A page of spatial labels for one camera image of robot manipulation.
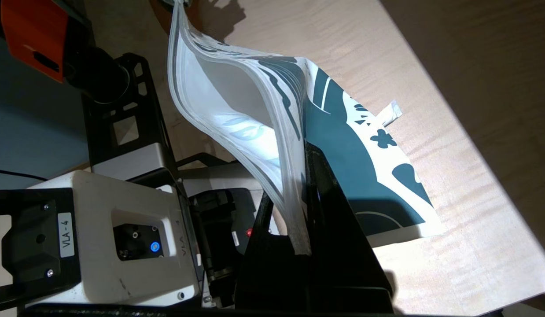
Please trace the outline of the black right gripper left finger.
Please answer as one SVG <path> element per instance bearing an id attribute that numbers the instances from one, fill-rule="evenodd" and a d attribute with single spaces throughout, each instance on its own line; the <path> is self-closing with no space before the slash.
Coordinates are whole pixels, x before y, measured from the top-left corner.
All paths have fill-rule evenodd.
<path id="1" fill-rule="evenodd" d="M 237 291 L 307 291 L 308 257 L 295 254 L 288 236 L 269 232 L 274 203 L 262 193 L 244 253 Z"/>

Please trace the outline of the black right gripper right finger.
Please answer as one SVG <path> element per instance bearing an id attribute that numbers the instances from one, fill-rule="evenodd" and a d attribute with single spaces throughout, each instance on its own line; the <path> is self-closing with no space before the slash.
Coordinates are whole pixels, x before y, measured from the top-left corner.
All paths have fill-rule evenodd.
<path id="1" fill-rule="evenodd" d="M 321 279 L 339 289 L 392 287 L 323 152 L 305 143 L 309 232 Z"/>

